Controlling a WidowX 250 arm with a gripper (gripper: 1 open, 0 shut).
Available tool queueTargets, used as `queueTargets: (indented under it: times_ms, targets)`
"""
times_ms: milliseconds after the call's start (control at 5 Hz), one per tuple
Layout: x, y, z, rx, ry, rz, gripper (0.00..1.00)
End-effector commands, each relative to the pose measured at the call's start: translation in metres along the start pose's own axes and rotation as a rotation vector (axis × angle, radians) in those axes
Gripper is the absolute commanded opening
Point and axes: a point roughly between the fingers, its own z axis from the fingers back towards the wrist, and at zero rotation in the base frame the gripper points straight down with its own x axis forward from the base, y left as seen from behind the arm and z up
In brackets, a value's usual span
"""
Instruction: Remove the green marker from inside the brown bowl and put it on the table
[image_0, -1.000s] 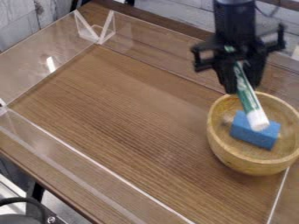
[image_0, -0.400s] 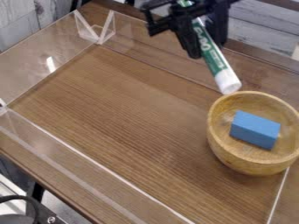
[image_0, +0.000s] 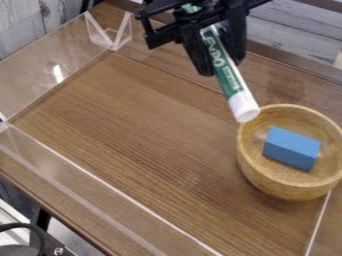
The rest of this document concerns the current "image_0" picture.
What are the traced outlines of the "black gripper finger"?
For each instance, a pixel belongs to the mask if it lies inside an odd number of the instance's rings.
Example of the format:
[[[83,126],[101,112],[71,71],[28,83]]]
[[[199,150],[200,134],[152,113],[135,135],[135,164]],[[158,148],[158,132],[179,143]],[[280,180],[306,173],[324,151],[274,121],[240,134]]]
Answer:
[[[236,65],[246,57],[246,8],[243,3],[231,3],[224,12],[224,20],[220,22],[220,39]]]
[[[212,60],[200,34],[200,26],[195,23],[180,27],[182,44],[192,65],[202,76],[214,75]]]

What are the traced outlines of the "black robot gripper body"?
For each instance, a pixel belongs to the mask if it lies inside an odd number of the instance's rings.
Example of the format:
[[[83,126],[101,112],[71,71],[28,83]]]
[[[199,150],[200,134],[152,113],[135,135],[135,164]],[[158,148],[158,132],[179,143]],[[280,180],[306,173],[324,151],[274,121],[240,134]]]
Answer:
[[[243,3],[246,24],[250,11],[272,0],[144,0],[135,12],[135,18],[144,29],[149,49],[170,42],[182,44],[180,27],[195,23],[200,30],[220,25],[231,3]]]

